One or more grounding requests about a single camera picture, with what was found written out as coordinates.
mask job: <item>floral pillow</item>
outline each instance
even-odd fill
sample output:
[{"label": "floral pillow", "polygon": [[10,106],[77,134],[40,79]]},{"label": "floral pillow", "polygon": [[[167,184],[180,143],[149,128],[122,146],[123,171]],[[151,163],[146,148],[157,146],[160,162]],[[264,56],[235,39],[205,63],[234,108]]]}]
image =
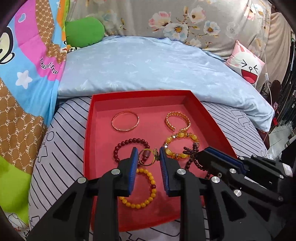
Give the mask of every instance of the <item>floral pillow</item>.
[{"label": "floral pillow", "polygon": [[261,59],[244,47],[238,40],[235,41],[232,55],[225,64],[254,87],[256,87],[257,80],[265,65]]}]

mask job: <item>pillow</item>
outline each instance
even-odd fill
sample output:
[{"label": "pillow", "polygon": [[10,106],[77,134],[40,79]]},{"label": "pillow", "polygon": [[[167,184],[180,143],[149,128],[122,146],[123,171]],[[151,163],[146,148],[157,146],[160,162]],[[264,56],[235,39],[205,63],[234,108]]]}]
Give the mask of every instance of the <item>pillow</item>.
[{"label": "pillow", "polygon": [[242,76],[247,82],[256,87],[265,63],[244,47],[238,40],[230,58],[225,63],[229,68]]},{"label": "pillow", "polygon": [[66,22],[66,41],[71,47],[86,47],[102,40],[104,25],[94,17]]}]

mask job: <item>jewelry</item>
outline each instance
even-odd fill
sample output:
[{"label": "jewelry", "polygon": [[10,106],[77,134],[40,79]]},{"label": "jewelry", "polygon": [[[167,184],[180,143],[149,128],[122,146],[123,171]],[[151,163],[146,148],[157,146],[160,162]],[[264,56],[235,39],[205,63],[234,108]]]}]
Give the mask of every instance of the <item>jewelry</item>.
[{"label": "jewelry", "polygon": [[145,141],[144,139],[140,139],[140,138],[133,138],[133,139],[128,139],[128,140],[125,140],[125,141],[122,141],[121,143],[118,143],[117,146],[115,147],[114,151],[113,151],[113,157],[115,159],[116,162],[119,162],[119,158],[118,158],[118,150],[124,146],[124,145],[127,145],[127,144],[130,144],[130,143],[141,143],[144,145],[145,148],[149,149],[150,146],[148,144],[147,141]]},{"label": "jewelry", "polygon": [[[125,129],[125,130],[123,130],[123,129],[118,129],[118,128],[116,128],[116,127],[113,125],[113,121],[114,121],[114,119],[115,119],[116,117],[118,117],[119,115],[124,114],[124,113],[131,113],[131,114],[135,115],[135,116],[138,118],[138,122],[137,122],[132,128],[130,128],[130,129]],[[117,130],[117,131],[127,132],[127,131],[131,131],[131,130],[135,129],[135,128],[137,127],[137,125],[139,124],[139,121],[140,121],[140,118],[139,118],[139,116],[138,116],[135,112],[132,112],[132,111],[130,111],[130,110],[125,110],[125,111],[119,112],[119,113],[117,113],[116,115],[114,115],[114,117],[113,117],[113,119],[112,119],[112,121],[111,121],[111,125],[112,125],[112,127],[113,127],[115,130]]]},{"label": "jewelry", "polygon": [[[139,153],[139,156],[138,156],[139,163],[141,165],[145,166],[145,167],[151,166],[153,163],[155,163],[155,160],[156,160],[156,158],[155,158],[155,149],[153,151],[151,149],[148,149],[148,148],[145,148],[145,149],[141,150],[140,153]],[[153,152],[153,161],[150,164],[145,165],[144,163],[149,158],[151,152]]]},{"label": "jewelry", "polygon": [[142,202],[141,204],[134,204],[134,203],[130,203],[128,202],[128,200],[125,197],[119,197],[119,199],[122,201],[123,204],[125,204],[127,207],[131,207],[131,208],[136,208],[136,209],[140,209],[140,208],[144,208],[146,207],[149,203],[151,203],[153,201],[153,199],[156,197],[156,184],[154,181],[154,177],[152,176],[152,173],[149,172],[147,169],[144,168],[137,168],[136,173],[144,173],[147,175],[147,177],[149,178],[149,182],[151,184],[150,188],[150,197],[148,199],[146,199],[144,202]]},{"label": "jewelry", "polygon": [[[188,170],[190,168],[190,165],[191,163],[193,162],[198,169],[202,170],[202,171],[206,171],[206,169],[204,167],[202,167],[198,162],[197,162],[197,159],[196,159],[196,154],[198,153],[198,148],[199,148],[199,143],[197,142],[194,142],[193,145],[192,145],[192,150],[189,149],[188,147],[184,147],[184,150],[183,153],[184,154],[187,154],[187,155],[190,155],[190,158],[188,160],[188,162],[186,162],[186,165],[185,165],[185,170]],[[205,179],[209,179],[210,177],[210,173],[207,172],[207,175],[205,177]]]},{"label": "jewelry", "polygon": [[167,116],[166,116],[166,118],[165,118],[165,123],[166,123],[166,125],[168,126],[168,128],[170,128],[172,131],[175,131],[175,127],[168,121],[168,118],[171,116],[171,115],[177,115],[177,116],[180,116],[180,117],[182,117],[186,122],[187,122],[187,127],[186,128],[182,128],[182,129],[180,129],[180,131],[179,132],[186,132],[186,131],[188,131],[188,129],[189,129],[189,127],[190,127],[190,125],[191,125],[191,122],[190,122],[190,120],[189,120],[189,118],[186,116],[186,115],[184,115],[183,113],[181,113],[181,112],[170,112],[170,113],[168,113],[167,114]]},{"label": "jewelry", "polygon": [[165,148],[165,152],[166,152],[167,155],[172,156],[173,158],[176,158],[176,159],[178,159],[178,158],[187,158],[187,157],[190,156],[190,155],[185,154],[185,153],[181,153],[181,154],[174,153],[170,149],[168,149],[168,144],[170,144],[170,142],[172,140],[174,140],[176,138],[183,138],[183,137],[190,137],[194,142],[197,142],[199,144],[199,140],[198,140],[196,135],[194,135],[192,133],[187,133],[187,132],[179,132],[177,134],[172,135],[171,137],[168,137],[165,140],[165,143],[163,144],[163,146]]}]

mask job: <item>dark bead bracelet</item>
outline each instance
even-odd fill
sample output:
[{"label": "dark bead bracelet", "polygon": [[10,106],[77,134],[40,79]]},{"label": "dark bead bracelet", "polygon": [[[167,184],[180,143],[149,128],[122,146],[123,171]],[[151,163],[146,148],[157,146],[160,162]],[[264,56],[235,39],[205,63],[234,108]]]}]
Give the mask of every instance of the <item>dark bead bracelet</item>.
[{"label": "dark bead bracelet", "polygon": [[[113,151],[113,157],[115,159],[116,162],[119,162],[120,159],[118,158],[118,150],[124,146],[124,145],[127,145],[127,144],[131,144],[131,143],[141,143],[144,145],[145,148],[149,149],[150,146],[148,144],[147,141],[145,141],[144,139],[140,139],[140,138],[133,138],[133,139],[128,139],[128,140],[125,140],[125,141],[122,141],[121,143],[118,143],[117,146],[114,148],[114,151]],[[147,161],[147,157],[143,157],[143,159],[141,160],[143,163],[145,161]]]}]

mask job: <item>cartoon blanket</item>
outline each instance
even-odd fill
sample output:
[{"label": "cartoon blanket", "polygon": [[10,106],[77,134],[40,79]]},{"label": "cartoon blanket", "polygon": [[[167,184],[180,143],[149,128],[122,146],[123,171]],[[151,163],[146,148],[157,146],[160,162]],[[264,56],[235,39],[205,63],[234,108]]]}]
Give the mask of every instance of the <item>cartoon blanket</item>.
[{"label": "cartoon blanket", "polygon": [[22,236],[33,165],[67,54],[69,0],[57,1],[28,0],[0,38],[0,206]]}]

